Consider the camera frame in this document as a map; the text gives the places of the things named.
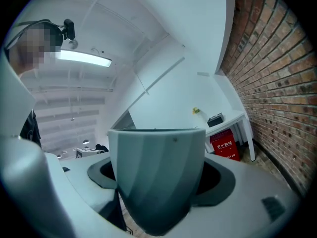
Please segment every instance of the white ceiling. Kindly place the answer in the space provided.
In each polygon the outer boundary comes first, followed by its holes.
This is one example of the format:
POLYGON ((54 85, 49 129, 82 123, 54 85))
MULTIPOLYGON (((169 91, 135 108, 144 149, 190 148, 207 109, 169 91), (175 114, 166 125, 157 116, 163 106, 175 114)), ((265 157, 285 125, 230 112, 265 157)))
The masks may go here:
MULTIPOLYGON (((109 68, 75 61, 46 61, 21 80, 36 98, 42 148, 72 158, 76 147, 96 142, 100 109, 115 91, 116 77, 147 49, 167 35, 156 18, 137 0, 32 0, 18 22, 49 19, 62 25, 67 18, 75 24, 76 51, 112 60, 109 68)), ((68 49, 68 40, 62 49, 68 49)))

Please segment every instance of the red box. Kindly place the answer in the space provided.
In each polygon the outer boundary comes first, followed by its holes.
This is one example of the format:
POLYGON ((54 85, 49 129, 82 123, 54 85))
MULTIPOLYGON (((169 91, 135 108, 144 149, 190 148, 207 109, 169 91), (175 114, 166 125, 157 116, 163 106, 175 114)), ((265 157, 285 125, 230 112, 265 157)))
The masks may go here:
POLYGON ((240 161, 236 143, 234 142, 233 134, 230 129, 211 136, 210 144, 212 144, 216 155, 240 161))

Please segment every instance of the small yellow object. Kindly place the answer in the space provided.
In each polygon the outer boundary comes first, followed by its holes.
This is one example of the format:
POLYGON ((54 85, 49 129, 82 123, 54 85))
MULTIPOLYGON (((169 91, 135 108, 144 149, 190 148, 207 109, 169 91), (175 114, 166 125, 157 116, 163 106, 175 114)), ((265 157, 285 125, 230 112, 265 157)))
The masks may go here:
POLYGON ((199 108, 193 108, 193 115, 194 114, 198 114, 200 112, 200 109, 199 108))

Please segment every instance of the white plastic machine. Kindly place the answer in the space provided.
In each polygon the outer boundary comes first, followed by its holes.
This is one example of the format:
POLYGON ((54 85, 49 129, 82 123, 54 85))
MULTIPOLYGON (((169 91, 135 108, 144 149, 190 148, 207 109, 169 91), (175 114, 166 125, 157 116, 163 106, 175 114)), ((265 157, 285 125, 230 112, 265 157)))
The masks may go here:
MULTIPOLYGON (((35 143, 12 136, 19 134, 34 99, 3 53, 0 59, 0 179, 8 195, 43 237, 128 237, 110 218, 119 204, 119 184, 100 171, 109 168, 109 153, 59 161, 35 143)), ((211 154, 205 163, 226 175, 203 172, 201 183, 216 182, 197 193, 190 211, 165 237, 271 237, 299 205, 297 195, 265 171, 211 154), (213 205, 199 204, 206 200, 202 195, 211 197, 213 205)))

